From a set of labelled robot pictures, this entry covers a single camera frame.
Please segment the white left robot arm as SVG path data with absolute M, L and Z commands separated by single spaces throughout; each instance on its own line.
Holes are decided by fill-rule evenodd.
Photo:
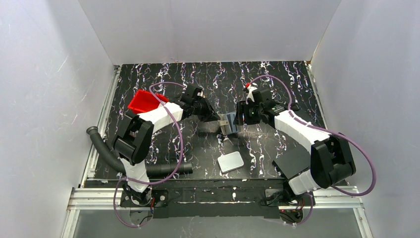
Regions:
M 145 164 L 152 135 L 168 125 L 179 126 L 178 122 L 192 115 L 202 122 L 220 119 L 198 86 L 187 85 L 173 101 L 150 91 L 137 91 L 111 143 L 121 158 L 130 189 L 143 193 L 152 184 Z

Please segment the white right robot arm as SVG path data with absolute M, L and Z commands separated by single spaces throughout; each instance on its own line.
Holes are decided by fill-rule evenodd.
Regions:
M 248 86 L 245 100 L 237 103 L 234 123 L 253 125 L 264 122 L 286 133 L 310 155 L 309 168 L 283 184 L 283 198 L 292 199 L 309 191 L 329 188 L 356 172 L 349 143 L 338 136 L 311 128 L 308 122 L 271 97 L 267 89 Z

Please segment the grey leather card holder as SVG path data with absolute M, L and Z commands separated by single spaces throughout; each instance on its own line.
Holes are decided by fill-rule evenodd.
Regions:
M 223 135 L 237 134 L 241 131 L 241 128 L 234 124 L 235 112 L 218 114 L 218 116 L 220 117 L 218 124 Z

